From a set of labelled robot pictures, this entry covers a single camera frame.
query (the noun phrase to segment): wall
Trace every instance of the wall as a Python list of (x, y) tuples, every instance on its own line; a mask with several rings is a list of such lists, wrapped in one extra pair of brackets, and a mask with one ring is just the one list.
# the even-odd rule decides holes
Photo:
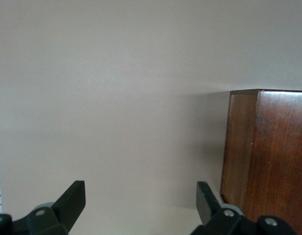
[(85, 180), (71, 234), (189, 234), (228, 91), (302, 90), (302, 1), (0, 0), (2, 211)]

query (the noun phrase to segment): cabinet side panel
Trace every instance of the cabinet side panel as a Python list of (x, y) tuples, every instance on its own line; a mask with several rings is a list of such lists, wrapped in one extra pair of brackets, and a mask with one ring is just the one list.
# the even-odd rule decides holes
[(231, 94), (229, 99), (220, 194), (224, 202), (240, 208), (246, 196), (256, 97), (256, 94)]
[(302, 234), (302, 93), (261, 92), (245, 215), (273, 214)]

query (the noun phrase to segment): wooden furniture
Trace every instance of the wooden furniture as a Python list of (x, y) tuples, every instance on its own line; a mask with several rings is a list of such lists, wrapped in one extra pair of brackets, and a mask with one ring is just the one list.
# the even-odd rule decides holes
[(302, 92), (231, 91), (220, 195), (302, 235)]

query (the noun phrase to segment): black mechanical clamp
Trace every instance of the black mechanical clamp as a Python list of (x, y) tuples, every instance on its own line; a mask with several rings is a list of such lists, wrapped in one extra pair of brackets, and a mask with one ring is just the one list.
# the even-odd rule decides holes
[(75, 181), (51, 206), (12, 221), (0, 214), (0, 235), (67, 235), (86, 205), (84, 181)]
[(220, 205), (207, 182), (197, 183), (197, 210), (202, 225), (191, 235), (296, 235), (289, 224), (278, 217), (261, 216), (255, 223), (237, 207)]
[[(75, 181), (51, 206), (12, 221), (0, 214), (0, 235), (67, 235), (85, 207), (84, 181)], [(296, 235), (284, 220), (261, 216), (248, 220), (233, 206), (216, 200), (207, 182), (197, 183), (197, 209), (202, 221), (191, 235)]]

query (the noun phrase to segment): wooden cabinet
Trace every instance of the wooden cabinet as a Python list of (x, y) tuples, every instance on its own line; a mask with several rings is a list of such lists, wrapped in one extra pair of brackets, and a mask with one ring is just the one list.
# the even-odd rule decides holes
[(231, 91), (221, 198), (302, 235), (302, 92)]

